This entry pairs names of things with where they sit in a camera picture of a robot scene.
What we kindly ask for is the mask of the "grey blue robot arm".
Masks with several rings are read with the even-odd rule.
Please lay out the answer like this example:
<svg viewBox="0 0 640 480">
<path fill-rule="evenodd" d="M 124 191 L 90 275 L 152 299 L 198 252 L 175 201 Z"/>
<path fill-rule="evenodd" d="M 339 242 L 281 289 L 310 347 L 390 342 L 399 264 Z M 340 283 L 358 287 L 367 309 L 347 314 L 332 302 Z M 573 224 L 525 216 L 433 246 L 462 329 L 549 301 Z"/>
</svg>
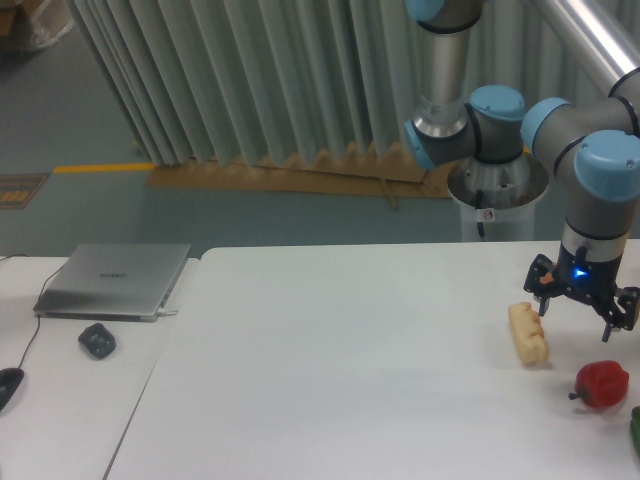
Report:
<svg viewBox="0 0 640 480">
<path fill-rule="evenodd" d="M 533 260 L 525 290 L 542 306 L 559 296 L 588 305 L 607 331 L 632 330 L 639 291 L 616 282 L 639 203 L 639 51 L 628 34 L 593 1 L 536 2 L 605 97 L 588 108 L 560 98 L 526 108 L 508 87 L 462 92 L 481 2 L 406 8 L 426 34 L 421 100 L 405 124 L 417 164 L 467 161 L 472 176 L 449 189 L 477 211 L 515 204 L 537 174 L 552 175 L 569 196 L 559 254 Z"/>
</svg>

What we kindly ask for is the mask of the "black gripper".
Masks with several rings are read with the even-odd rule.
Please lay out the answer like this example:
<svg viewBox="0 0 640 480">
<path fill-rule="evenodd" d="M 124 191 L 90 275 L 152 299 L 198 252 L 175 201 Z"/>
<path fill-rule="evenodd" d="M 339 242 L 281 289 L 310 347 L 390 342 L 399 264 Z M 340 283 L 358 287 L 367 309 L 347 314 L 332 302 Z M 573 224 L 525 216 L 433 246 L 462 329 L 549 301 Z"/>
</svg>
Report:
<svg viewBox="0 0 640 480">
<path fill-rule="evenodd" d="M 602 341 L 607 342 L 614 331 L 634 329 L 639 318 L 639 288 L 617 287 L 621 255 L 594 261 L 588 259 L 588 254 L 584 246 L 571 252 L 561 245 L 556 266 L 545 255 L 536 255 L 523 289 L 538 302 L 541 317 L 546 314 L 550 299 L 558 296 L 598 306 L 605 321 Z"/>
</svg>

